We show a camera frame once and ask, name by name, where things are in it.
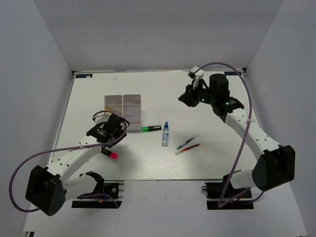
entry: pen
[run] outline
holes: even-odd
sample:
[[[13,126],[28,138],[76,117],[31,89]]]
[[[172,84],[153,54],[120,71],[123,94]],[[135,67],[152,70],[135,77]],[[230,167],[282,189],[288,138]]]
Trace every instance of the pen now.
[[[197,143],[197,144],[195,144],[195,145],[193,145],[193,146],[190,146],[190,147],[187,147],[187,148],[185,148],[185,149],[176,151],[176,152],[175,152],[175,155],[177,156],[177,155],[179,155],[179,154],[181,154],[181,153],[183,153],[183,152],[186,152],[186,151],[188,151],[188,150],[190,150],[190,149],[192,149],[192,148],[194,148],[194,147],[198,147],[198,146],[200,146],[200,145],[201,145],[201,143]]]
[[[179,147],[177,147],[177,150],[179,150],[180,148],[184,147],[186,144],[188,144],[189,142],[193,141],[194,139],[198,138],[198,135],[195,135],[194,137],[190,138],[188,141],[186,141],[185,143],[181,144]]]

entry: red pen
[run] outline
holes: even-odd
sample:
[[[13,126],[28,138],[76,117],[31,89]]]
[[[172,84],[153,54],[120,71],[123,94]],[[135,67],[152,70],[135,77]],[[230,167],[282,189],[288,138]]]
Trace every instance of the red pen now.
[[[181,154],[181,153],[183,153],[183,152],[186,152],[186,151],[188,151],[188,150],[190,150],[190,149],[192,149],[192,148],[194,148],[194,147],[199,147],[200,145],[201,145],[201,143],[197,143],[197,144],[195,144],[195,145],[193,145],[193,146],[190,146],[190,147],[187,147],[187,148],[185,148],[185,149],[176,151],[176,152],[175,152],[175,155],[177,156],[177,155],[179,155],[179,154]]]

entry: small clear bottle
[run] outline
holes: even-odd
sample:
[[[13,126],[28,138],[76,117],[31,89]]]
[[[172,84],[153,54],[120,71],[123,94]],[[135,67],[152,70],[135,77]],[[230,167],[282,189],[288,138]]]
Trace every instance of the small clear bottle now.
[[[169,126],[168,126],[168,122],[165,123],[163,131],[162,131],[162,141],[161,141],[161,145],[163,147],[167,147],[168,146],[168,142],[169,142]]]

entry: cable tie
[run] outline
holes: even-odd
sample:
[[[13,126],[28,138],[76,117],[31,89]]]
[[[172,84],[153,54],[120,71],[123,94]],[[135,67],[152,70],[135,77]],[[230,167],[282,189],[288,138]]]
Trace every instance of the cable tie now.
[[[84,150],[85,151],[85,148],[82,146],[82,144],[80,143],[80,145],[79,145],[79,149],[80,150]]]
[[[256,121],[255,119],[249,119],[249,116],[247,115],[246,122],[244,124],[247,124],[248,122],[252,123],[255,121]]]

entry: green marker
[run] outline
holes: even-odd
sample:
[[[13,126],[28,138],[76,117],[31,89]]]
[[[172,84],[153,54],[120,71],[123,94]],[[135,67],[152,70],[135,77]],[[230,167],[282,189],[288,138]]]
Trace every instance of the green marker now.
[[[142,127],[142,131],[143,132],[152,132],[152,131],[160,131],[160,130],[161,130],[161,126],[160,125]]]
[[[184,147],[186,144],[188,144],[189,142],[195,140],[198,138],[198,135],[195,135],[194,137],[190,138],[188,141],[186,141],[185,143],[181,144],[180,146],[177,147],[177,150],[179,150],[180,148]]]

